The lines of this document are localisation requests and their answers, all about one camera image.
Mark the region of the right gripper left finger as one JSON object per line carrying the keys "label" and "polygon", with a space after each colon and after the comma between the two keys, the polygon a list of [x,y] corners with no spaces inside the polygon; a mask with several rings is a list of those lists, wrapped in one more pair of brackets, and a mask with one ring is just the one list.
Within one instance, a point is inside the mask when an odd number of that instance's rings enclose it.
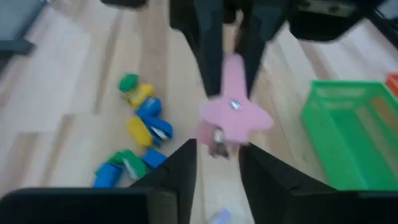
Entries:
{"label": "right gripper left finger", "polygon": [[174,191],[177,194],[178,222],[189,224],[196,179],[197,140],[189,139],[161,165],[135,181],[132,186]]}

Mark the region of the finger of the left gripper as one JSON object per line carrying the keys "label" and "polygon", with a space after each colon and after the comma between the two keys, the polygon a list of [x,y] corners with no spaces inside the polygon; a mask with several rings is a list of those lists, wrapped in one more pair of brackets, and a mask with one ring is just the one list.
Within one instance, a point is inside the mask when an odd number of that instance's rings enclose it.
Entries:
{"label": "finger of the left gripper", "polygon": [[241,56],[244,59],[248,96],[251,96],[266,43],[277,32],[278,22],[278,14],[244,16],[241,25]]}
{"label": "finger of the left gripper", "polygon": [[203,88],[208,97],[221,88],[223,10],[196,13],[194,9],[170,10],[170,27],[185,37],[197,61]]}

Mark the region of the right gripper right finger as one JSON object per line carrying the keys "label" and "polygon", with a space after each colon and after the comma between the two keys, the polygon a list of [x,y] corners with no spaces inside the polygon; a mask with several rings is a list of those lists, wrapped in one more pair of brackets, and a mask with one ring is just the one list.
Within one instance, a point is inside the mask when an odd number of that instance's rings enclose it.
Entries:
{"label": "right gripper right finger", "polygon": [[282,223],[292,193],[334,191],[253,144],[240,148],[239,169],[255,223]]}

